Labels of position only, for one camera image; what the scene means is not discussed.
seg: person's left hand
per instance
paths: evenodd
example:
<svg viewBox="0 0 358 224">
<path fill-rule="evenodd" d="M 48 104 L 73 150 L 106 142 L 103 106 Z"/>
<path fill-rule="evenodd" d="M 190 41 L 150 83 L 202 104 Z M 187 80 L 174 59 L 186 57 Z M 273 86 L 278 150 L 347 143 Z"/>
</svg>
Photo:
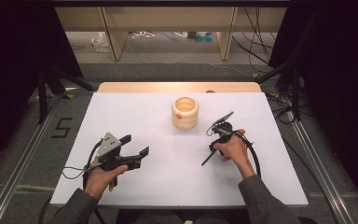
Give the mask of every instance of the person's left hand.
<svg viewBox="0 0 358 224">
<path fill-rule="evenodd" d="M 113 190 L 113 179 L 118 175 L 124 174 L 128 169 L 129 167 L 127 165 L 121 165 L 114 170 L 106 172 L 100 167 L 96 167 L 89 172 L 89 179 L 84 191 L 91 197 L 100 200 L 108 186 L 109 191 Z"/>
</svg>

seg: cabinet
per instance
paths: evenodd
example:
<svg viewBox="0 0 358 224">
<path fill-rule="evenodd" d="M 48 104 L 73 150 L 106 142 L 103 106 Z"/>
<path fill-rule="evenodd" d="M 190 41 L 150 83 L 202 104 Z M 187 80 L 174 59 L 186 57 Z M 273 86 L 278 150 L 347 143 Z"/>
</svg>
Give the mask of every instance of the cabinet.
<svg viewBox="0 0 358 224">
<path fill-rule="evenodd" d="M 262 32 L 278 32 L 286 8 L 261 7 Z M 128 31 L 216 32 L 222 60 L 228 59 L 233 32 L 252 32 L 254 7 L 56 7 L 65 31 L 104 31 L 112 59 L 119 60 Z"/>
</svg>

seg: gray floor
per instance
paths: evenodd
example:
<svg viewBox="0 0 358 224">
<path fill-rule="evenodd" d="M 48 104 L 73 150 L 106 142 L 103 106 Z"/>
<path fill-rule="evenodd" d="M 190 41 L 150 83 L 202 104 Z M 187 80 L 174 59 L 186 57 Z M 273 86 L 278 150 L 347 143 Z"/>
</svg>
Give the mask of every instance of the gray floor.
<svg viewBox="0 0 358 224">
<path fill-rule="evenodd" d="M 158 81 L 158 80 L 232 80 L 252 81 L 253 74 L 262 76 L 262 73 L 254 70 L 250 62 L 259 70 L 270 70 L 260 60 L 252 58 L 233 42 L 227 61 L 220 60 L 220 53 L 216 48 L 215 36 L 213 42 L 195 42 L 194 39 L 179 38 L 173 41 L 166 35 L 155 33 L 155 38 L 139 37 L 128 38 L 128 44 L 124 49 L 120 61 L 113 62 L 109 53 L 98 53 L 90 44 L 95 33 L 68 33 L 74 52 L 84 73 L 85 80 L 98 86 L 103 81 Z M 237 40 L 247 48 L 250 42 L 241 33 L 235 34 Z M 274 39 L 271 34 L 263 34 L 266 45 L 273 46 Z M 260 57 L 266 58 L 263 50 L 253 48 Z M 276 78 L 263 83 L 262 90 L 275 92 Z M 75 85 L 64 81 L 66 87 Z M 75 141 L 76 134 L 87 110 L 91 98 L 90 92 L 76 91 L 72 98 L 61 99 L 55 109 L 51 121 L 44 133 L 17 190 L 11 199 L 6 212 L 2 216 L 1 223 L 36 223 L 43 204 L 54 190 L 66 158 Z M 13 133 L 10 141 L 0 154 L 0 190 L 9 179 L 15 168 L 21 153 L 27 147 L 29 140 L 36 129 L 38 120 L 38 101 L 36 94 L 30 98 L 30 107 L 23 114 L 18 124 L 17 132 Z M 275 100 L 270 100 L 271 109 L 282 107 Z M 320 127 L 317 118 L 311 115 L 310 108 L 301 109 L 303 125 L 321 157 L 328 174 L 330 175 L 339 195 L 348 207 L 353 223 L 358 223 L 358 191 L 352 184 L 347 173 L 338 158 L 333 155 L 333 150 Z M 52 138 L 53 135 L 64 134 L 63 130 L 56 130 L 56 125 L 62 118 L 71 118 L 63 121 L 65 127 L 69 127 L 67 137 Z M 283 124 L 277 121 L 277 125 L 284 137 L 294 150 L 307 160 L 306 153 L 296 137 L 292 124 Z M 310 217 L 318 223 L 334 223 L 331 211 L 321 190 L 298 159 L 296 154 L 288 149 L 297 175 L 304 191 L 309 197 L 310 205 L 304 208 L 293 208 L 302 217 Z M 58 207 L 49 205 L 44 213 L 44 220 L 54 216 Z M 102 214 L 107 223 L 115 223 L 117 210 L 102 208 Z M 90 223 L 98 223 L 92 216 Z"/>
</svg>

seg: hand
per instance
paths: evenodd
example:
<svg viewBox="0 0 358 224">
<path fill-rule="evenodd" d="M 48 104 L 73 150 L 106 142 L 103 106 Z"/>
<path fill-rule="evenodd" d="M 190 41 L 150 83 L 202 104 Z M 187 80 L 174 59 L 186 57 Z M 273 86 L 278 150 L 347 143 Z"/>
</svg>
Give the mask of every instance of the hand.
<svg viewBox="0 0 358 224">
<path fill-rule="evenodd" d="M 244 134 L 244 129 L 239 129 L 240 134 Z M 222 161 L 228 161 L 232 159 L 237 165 L 242 178 L 247 178 L 251 175 L 255 175 L 255 170 L 252 164 L 249 162 L 248 150 L 246 144 L 237 135 L 233 134 L 226 143 L 215 143 L 213 145 L 215 149 L 220 149 L 225 153 L 222 157 Z"/>
<path fill-rule="evenodd" d="M 113 190 L 113 179 L 118 175 L 124 174 L 128 169 L 127 165 L 121 165 L 114 170 L 106 172 L 100 167 L 96 167 L 89 172 L 89 180 L 84 191 L 91 197 L 100 200 L 108 186 L 109 191 Z"/>
</svg>

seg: person's right hand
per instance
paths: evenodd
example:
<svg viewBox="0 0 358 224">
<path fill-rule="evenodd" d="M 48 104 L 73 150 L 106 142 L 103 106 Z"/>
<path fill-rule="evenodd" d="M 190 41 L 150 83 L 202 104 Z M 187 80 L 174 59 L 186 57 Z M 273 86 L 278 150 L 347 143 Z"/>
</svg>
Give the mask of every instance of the person's right hand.
<svg viewBox="0 0 358 224">
<path fill-rule="evenodd" d="M 240 134 L 244 134 L 244 129 L 239 129 Z M 237 162 L 239 160 L 247 159 L 248 152 L 246 144 L 235 134 L 232 134 L 231 138 L 226 143 L 215 143 L 213 145 L 215 149 L 220 149 L 225 153 L 225 156 L 222 157 L 222 161 L 228 161 L 230 159 Z"/>
<path fill-rule="evenodd" d="M 239 129 L 240 134 L 244 134 L 244 129 Z M 213 145 L 215 149 L 220 149 L 225 153 L 222 157 L 222 161 L 228 161 L 232 159 L 237 165 L 242 178 L 247 178 L 251 175 L 255 175 L 252 164 L 249 162 L 248 150 L 246 144 L 236 134 L 233 134 L 226 143 L 215 143 Z"/>
</svg>

